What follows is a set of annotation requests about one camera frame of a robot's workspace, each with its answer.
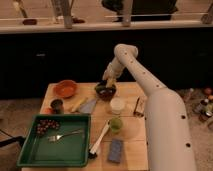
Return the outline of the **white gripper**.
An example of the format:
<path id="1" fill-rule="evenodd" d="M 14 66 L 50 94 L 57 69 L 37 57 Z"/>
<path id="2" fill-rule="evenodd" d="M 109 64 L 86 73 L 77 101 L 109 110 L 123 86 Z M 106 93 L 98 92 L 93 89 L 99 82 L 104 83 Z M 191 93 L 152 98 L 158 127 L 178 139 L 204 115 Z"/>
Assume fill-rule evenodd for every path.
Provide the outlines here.
<path id="1" fill-rule="evenodd" d="M 103 80 L 107 80 L 109 78 L 118 79 L 124 70 L 124 66 L 120 63 L 117 58 L 114 58 L 107 66 L 104 74 L 102 76 Z"/>

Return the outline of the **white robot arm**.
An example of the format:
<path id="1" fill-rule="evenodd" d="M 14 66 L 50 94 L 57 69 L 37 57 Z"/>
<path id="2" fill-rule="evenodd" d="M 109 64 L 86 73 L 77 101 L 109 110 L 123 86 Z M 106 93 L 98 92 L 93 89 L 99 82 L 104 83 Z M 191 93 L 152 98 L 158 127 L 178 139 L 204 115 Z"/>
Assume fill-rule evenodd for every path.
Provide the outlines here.
<path id="1" fill-rule="evenodd" d="M 149 171 L 197 171 L 184 101 L 137 61 L 138 48 L 118 44 L 102 79 L 127 68 L 147 96 L 144 108 Z"/>

